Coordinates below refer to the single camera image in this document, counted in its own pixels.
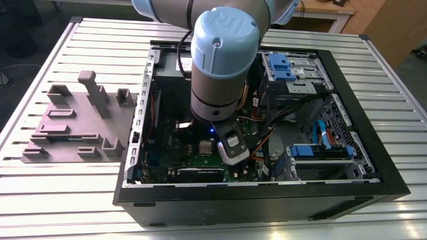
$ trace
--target orange wire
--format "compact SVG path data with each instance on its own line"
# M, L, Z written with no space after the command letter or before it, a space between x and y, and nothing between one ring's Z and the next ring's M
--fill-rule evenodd
M248 157L248 159L253 159L255 153L257 152L257 150L261 148L263 144L265 143L267 139L269 138L269 136L272 135L273 131L271 131L268 133L268 135L265 136L265 138L261 140L260 144L257 145L255 151L252 152L251 156Z
M253 110L252 110L252 118L253 118L255 120L263 120L264 118L256 116L256 110L257 110L257 109L259 109L259 107L256 106L256 107L253 108Z

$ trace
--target slotted aluminum surface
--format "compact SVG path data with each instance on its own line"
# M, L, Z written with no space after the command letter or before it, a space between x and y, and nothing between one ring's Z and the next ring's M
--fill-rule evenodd
M68 25L0 135L0 237L425 238L425 113L371 43L356 35L271 30L263 45L332 52L412 192L397 201L329 221L141 228L112 205L118 163L21 163L22 149L49 102L45 92L50 85L65 84L70 91L82 92L78 71L93 70L106 92L128 88L136 93L149 41L179 41L184 33L184 29L154 22L85 18Z

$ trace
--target black cable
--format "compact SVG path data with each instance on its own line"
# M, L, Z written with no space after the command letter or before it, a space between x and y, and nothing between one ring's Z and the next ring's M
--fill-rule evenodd
M269 114L271 114L271 105L269 105L269 97L268 97L268 93L267 93L267 82L264 81L264 79L261 79L261 84L264 86L264 98L267 101L267 114L265 114L265 120L269 120Z
M304 17L305 17L305 3L304 3L304 0L301 0L300 3L301 3L301 19L304 19Z
M183 68L183 62L181 62L181 46L183 46L183 43L184 43L185 39L188 38L189 34L192 34L192 31L191 31L191 30L185 33L184 37L183 37L181 40L179 41L177 49L176 49L179 71L180 71L181 75L184 76L184 78L187 78L187 79L191 79L191 78L192 78L192 74L188 73L188 72L185 72L185 71L184 71L184 68Z
M193 26L192 26L193 3L195 3L195 0L188 0L188 2L187 2L187 28L188 28L188 30L193 30Z
M269 145L268 145L268 139L267 141L264 142L263 146L261 146L261 154L263 154L263 157L264 157L264 165L265 167L268 168L268 175L264 176L264 174L261 175L263 177L263 181L269 181L271 180L271 170L272 170L272 161L269 159Z
M277 113L273 115L273 117L271 118L268 124L265 125L265 129L263 131L261 134L261 138L265 136L265 134L268 134L268 132L271 131L271 127L289 114L295 113L297 111L297 109L309 101L315 100L315 99L323 99L329 95L328 92L323 92L315 95L308 95L305 97L303 97L300 100L297 100L297 102L295 102L292 105L287 106L285 108L283 108L280 111L277 111Z
M305 16L305 4L304 4L304 0L300 1L300 5L301 5L301 11L299 13L299 17L296 20L296 27L301 24L304 16Z

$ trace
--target electrical cable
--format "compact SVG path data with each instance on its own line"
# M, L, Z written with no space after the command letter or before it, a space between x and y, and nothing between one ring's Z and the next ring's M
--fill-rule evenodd
M297 20L296 20L296 25L293 25L293 29L296 29L296 27L300 25L300 23L303 22L304 16L305 16L304 0L300 0L300 6L301 6L301 11L299 13L299 17L297 17Z
M267 121L269 120L269 114L271 114L271 105L269 105L269 97L268 97L268 93L267 93L267 82L264 80L261 80L261 84L264 87L264 94L263 94L263 98L265 98L265 102L267 102L267 114L265 114L265 119Z
M249 120L249 121L253 121L253 122L261 122L263 120L260 120L260 119L253 119L253 118L249 118L249 117L247 117L247 116L235 116L236 118L241 118L241 119L247 119L247 120Z
M323 92L315 95L308 95L305 97L303 97L300 100L297 100L296 103L293 103L292 105L289 105L288 107L285 107L284 109L281 109L280 111L277 111L277 113L272 116L268 124L265 125L265 129L263 131L261 136L265 136L267 133L272 130L272 128L276 126L277 122L289 114L292 114L293 112L296 112L296 110L309 101L315 100L315 99L323 99L329 95L329 93Z
M256 106L255 108L253 108L253 110L252 110L252 119L255 119L255 120L264 120L264 118L263 117L257 117L256 116L256 110L259 109L259 107Z
M265 141L268 140L269 136L272 135L272 131L269 132L269 134L265 136L265 138L261 140L260 144L257 145L255 151L252 152L251 156L248 157L248 159L253 159L255 153L257 152L257 150L261 148L263 144L265 143Z
M183 68L183 62L181 62L181 46L183 46L183 43L184 43L185 39L188 38L189 34L192 34L192 31L191 31L191 30L185 33L184 37L183 37L181 40L179 41L177 49L176 49L179 71L180 71L181 75L184 76L184 78L187 78L187 79L191 79L191 78L192 78L192 75L191 75L191 73L185 72L185 71L184 71L184 68Z
M248 99L248 92L249 92L249 85L244 84L243 93L241 93L241 100L240 100L240 103L236 107L236 110L240 110L244 107L247 99Z

